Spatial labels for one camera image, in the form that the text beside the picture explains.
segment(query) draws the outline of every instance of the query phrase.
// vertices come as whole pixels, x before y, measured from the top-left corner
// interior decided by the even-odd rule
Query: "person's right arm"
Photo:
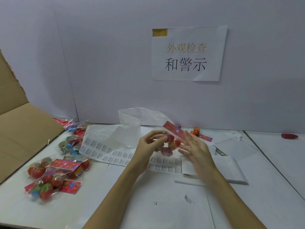
[[[185,138],[189,146],[181,144],[180,148],[183,150],[179,152],[194,164],[200,179],[207,184],[219,201],[232,228],[267,229],[219,172],[208,146],[187,131],[185,131]]]

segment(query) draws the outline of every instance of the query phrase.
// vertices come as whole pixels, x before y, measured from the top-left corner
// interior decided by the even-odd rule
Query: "white wall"
[[[0,49],[31,103],[78,119],[50,0],[0,0]]]
[[[305,0],[52,0],[80,120],[305,132]],[[228,25],[219,82],[152,81],[152,28]]]

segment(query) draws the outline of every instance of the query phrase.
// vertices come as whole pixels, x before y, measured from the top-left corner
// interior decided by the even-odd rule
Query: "person's right hand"
[[[189,146],[181,144],[179,146],[181,149],[178,151],[194,164],[195,170],[202,181],[206,184],[211,183],[219,171],[212,159],[208,146],[197,136],[189,134],[187,131],[184,131],[184,135]]]

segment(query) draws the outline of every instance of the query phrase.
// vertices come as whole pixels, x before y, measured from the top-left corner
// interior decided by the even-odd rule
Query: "cardboard flap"
[[[0,114],[26,103],[27,97],[0,50]]]
[[[0,115],[0,125],[0,182],[64,130],[31,103]]]

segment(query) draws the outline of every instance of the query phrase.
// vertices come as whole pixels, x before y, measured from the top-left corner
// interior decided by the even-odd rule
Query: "person's left hand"
[[[158,151],[166,142],[168,142],[168,137],[167,133],[163,130],[153,130],[141,137],[135,154],[126,168],[130,168],[137,175],[140,175],[147,169],[149,159],[153,152]]]

